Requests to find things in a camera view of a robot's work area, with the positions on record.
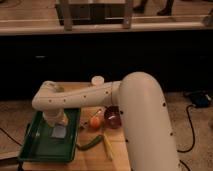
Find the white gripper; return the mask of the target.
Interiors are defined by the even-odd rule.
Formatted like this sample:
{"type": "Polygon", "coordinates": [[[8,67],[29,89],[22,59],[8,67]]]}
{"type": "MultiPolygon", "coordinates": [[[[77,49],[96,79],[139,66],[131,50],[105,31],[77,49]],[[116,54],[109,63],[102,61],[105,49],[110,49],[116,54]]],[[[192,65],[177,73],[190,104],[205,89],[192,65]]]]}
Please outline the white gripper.
{"type": "Polygon", "coordinates": [[[68,125],[68,118],[65,114],[62,114],[57,117],[51,117],[47,119],[47,123],[49,126],[54,127],[56,124],[60,124],[62,126],[68,125]]]}

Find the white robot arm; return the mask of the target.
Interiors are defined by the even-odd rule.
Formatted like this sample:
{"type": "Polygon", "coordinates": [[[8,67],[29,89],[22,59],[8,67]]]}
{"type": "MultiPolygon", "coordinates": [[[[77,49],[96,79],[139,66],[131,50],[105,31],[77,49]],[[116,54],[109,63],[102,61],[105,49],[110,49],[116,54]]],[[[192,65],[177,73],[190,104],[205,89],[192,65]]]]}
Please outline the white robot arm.
{"type": "Polygon", "coordinates": [[[32,106],[50,115],[66,108],[117,106],[122,121],[130,168],[133,171],[181,171],[171,121],[158,81],[133,72],[120,81],[59,92],[45,81],[32,106]]]}

